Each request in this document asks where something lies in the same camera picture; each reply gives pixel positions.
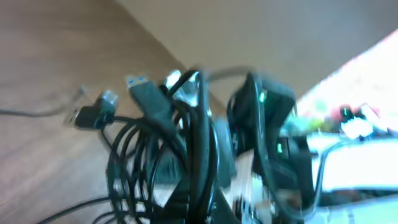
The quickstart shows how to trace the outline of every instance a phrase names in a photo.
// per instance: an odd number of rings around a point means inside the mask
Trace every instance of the brown wooden surface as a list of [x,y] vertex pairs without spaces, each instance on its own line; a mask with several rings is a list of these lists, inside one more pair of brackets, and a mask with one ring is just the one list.
[[[0,1],[0,107],[43,110],[82,84],[94,99],[114,89],[119,111],[139,112],[123,77],[163,79],[180,64],[111,0]],[[81,200],[106,195],[106,149],[64,116],[0,116],[0,223],[35,223]],[[91,223],[108,205],[56,223]]]

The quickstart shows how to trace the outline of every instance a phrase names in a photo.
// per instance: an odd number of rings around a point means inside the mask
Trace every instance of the wooden floor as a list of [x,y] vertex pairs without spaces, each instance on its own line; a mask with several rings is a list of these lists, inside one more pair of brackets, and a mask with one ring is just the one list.
[[[0,1],[0,107],[44,110],[83,83],[95,99],[114,89],[119,112],[139,116],[123,77],[160,80],[181,68],[112,0]],[[64,116],[0,116],[0,223],[35,223],[81,200],[106,195],[106,149],[97,133],[62,125]],[[91,223],[108,205],[56,223]]]

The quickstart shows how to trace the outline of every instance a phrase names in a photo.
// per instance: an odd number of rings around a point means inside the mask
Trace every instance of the wall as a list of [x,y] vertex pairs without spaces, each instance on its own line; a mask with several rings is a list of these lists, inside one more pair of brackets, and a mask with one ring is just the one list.
[[[186,67],[253,65],[298,96],[398,28],[396,0],[117,0]],[[238,79],[215,83],[226,102]]]

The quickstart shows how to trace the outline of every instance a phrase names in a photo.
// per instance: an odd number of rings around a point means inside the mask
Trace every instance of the green led light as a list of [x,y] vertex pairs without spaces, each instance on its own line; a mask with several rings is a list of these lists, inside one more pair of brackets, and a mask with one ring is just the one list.
[[265,100],[266,100],[266,93],[262,91],[259,97],[259,101],[263,103]]
[[279,154],[284,153],[284,151],[282,150],[282,144],[281,143],[278,143],[278,153]]

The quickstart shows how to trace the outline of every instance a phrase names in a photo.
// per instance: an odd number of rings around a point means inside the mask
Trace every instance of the beige wall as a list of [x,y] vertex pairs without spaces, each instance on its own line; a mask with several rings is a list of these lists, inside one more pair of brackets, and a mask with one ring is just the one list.
[[[397,0],[117,0],[186,67],[253,65],[298,96],[398,28]],[[239,81],[215,83],[225,102]]]

